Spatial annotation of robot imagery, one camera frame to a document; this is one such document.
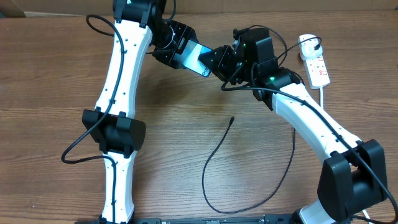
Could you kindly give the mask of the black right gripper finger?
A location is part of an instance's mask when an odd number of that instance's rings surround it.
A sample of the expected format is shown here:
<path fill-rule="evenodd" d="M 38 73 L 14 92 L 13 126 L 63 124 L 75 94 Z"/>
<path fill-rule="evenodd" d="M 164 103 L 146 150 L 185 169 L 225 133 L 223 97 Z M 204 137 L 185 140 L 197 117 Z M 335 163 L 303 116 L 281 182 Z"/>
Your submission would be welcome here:
<path fill-rule="evenodd" d="M 229 53 L 231 47 L 224 45 L 206 53 L 201 53 L 198 57 L 199 61 L 207 67 L 218 67 L 225 53 Z"/>
<path fill-rule="evenodd" d="M 239 63 L 219 63 L 212 72 L 223 82 L 228 81 L 239 68 Z"/>

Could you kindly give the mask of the dark blue smartphone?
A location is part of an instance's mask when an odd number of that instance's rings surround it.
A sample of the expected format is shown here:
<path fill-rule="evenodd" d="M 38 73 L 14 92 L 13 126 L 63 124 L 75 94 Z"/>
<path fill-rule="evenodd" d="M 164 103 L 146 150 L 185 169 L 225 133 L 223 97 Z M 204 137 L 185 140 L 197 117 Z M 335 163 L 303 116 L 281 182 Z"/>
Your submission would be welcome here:
<path fill-rule="evenodd" d="M 189 69 L 203 77 L 208 77 L 211 73 L 210 69 L 198 59 L 200 54 L 207 52 L 211 52 L 211 49 L 189 40 L 182 54 L 175 54 L 173 59 L 176 60 L 184 69 Z"/>

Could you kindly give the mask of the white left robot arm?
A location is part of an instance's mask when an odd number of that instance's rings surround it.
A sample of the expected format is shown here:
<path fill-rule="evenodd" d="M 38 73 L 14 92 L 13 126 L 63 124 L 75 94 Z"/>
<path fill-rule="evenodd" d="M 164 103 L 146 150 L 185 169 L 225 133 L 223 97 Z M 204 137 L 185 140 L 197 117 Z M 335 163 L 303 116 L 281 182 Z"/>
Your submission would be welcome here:
<path fill-rule="evenodd" d="M 103 90 L 93 110 L 84 110 L 87 133 L 99 144 L 106 171 L 105 203 L 97 223 L 131 223 L 133 163 L 146 124 L 135 119 L 136 91 L 146 55 L 174 69 L 203 77 L 210 70 L 198 56 L 208 52 L 195 31 L 171 17 L 165 1 L 114 1 L 113 51 Z"/>

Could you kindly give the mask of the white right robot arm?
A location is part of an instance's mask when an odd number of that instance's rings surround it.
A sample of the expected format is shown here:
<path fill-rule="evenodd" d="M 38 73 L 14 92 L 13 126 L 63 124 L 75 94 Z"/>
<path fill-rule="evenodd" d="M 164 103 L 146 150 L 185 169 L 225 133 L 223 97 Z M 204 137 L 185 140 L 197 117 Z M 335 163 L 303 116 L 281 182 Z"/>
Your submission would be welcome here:
<path fill-rule="evenodd" d="M 251 90 L 293 126 L 322 164 L 317 200 L 291 214 L 289 222 L 348 223 L 391 199 L 382 146 L 351 134 L 312 99 L 300 77 L 279 65 L 268 31 L 239 31 L 234 39 L 233 46 L 200 50 L 206 73 L 233 91 Z"/>

